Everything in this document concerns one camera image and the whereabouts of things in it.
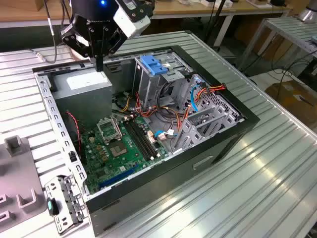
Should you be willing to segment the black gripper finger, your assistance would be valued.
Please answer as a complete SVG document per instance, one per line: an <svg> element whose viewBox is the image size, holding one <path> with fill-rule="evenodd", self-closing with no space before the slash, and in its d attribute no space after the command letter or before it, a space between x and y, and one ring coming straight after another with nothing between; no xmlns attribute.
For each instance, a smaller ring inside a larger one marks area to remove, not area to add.
<svg viewBox="0 0 317 238"><path fill-rule="evenodd" d="M76 33L72 24L69 24L61 32L62 41L69 46L78 56L89 58L96 72L99 72L99 55L95 53L92 44L79 33Z"/></svg>
<svg viewBox="0 0 317 238"><path fill-rule="evenodd" d="M113 55L127 40L127 36L119 28L113 32L109 28L103 28L101 50L99 57L99 72L104 69L104 58L108 55Z"/></svg>

